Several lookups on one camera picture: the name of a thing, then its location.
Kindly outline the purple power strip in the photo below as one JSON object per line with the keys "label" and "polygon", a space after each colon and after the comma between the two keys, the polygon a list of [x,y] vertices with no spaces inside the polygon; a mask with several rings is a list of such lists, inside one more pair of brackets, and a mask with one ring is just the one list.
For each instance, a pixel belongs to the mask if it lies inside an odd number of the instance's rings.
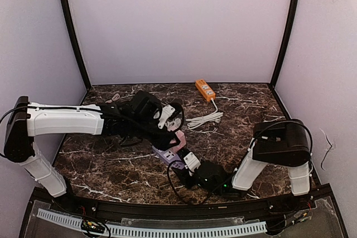
{"label": "purple power strip", "polygon": [[174,164],[171,165],[171,168],[177,168],[177,169],[184,169],[185,168],[185,163],[181,160],[181,158],[176,154],[173,153],[170,150],[167,151],[162,151],[159,150],[155,147],[152,147],[152,150],[154,154],[162,161],[164,162],[167,166],[174,162]]}

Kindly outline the pink cube adapter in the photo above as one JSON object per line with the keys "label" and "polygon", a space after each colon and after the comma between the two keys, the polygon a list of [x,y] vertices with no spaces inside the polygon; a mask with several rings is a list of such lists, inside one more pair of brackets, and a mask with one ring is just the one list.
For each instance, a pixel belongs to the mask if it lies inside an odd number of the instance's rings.
{"label": "pink cube adapter", "polygon": [[186,145],[186,138],[183,131],[178,130],[175,134],[178,137],[180,143],[170,148],[170,151],[173,153],[177,153],[180,149],[182,149]]}

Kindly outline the white USB charger with cable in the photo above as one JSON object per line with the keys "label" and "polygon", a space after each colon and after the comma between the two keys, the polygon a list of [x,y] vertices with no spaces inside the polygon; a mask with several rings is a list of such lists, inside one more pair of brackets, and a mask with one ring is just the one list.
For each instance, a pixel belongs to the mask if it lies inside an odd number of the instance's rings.
{"label": "white USB charger with cable", "polygon": [[110,99],[106,100],[105,102],[110,104],[113,103],[115,101],[118,101],[120,99],[120,94],[119,93],[115,93]]}

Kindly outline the orange power strip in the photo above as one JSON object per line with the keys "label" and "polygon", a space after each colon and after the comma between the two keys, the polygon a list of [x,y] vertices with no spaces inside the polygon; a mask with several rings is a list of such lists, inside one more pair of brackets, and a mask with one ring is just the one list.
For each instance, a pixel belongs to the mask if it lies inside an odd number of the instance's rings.
{"label": "orange power strip", "polygon": [[213,89],[207,84],[207,82],[204,79],[196,80],[195,86],[206,101],[210,102],[212,100],[215,100],[216,93],[213,91]]}

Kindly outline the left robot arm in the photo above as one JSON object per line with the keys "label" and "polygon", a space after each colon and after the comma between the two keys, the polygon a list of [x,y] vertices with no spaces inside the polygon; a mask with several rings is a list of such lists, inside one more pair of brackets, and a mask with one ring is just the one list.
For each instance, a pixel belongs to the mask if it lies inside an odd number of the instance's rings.
{"label": "left robot arm", "polygon": [[41,153],[35,138],[44,135],[118,135],[147,140],[159,150],[181,145],[181,127],[168,124],[184,112],[175,104],[163,106],[152,95],[136,96],[123,103],[81,106],[44,105],[18,98],[8,119],[1,157],[23,167],[53,198],[70,194],[70,182]]}

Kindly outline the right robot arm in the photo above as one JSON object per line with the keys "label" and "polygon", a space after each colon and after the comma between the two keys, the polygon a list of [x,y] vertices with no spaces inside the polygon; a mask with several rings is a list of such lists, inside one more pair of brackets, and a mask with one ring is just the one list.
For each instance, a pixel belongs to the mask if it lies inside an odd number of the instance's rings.
{"label": "right robot arm", "polygon": [[199,186],[210,195],[229,200],[243,198],[253,182],[269,164],[288,170],[294,196],[310,191],[312,135],[298,119],[257,123],[247,152],[231,173],[210,161],[199,161],[189,151],[180,153],[182,168],[172,168],[186,187]]}

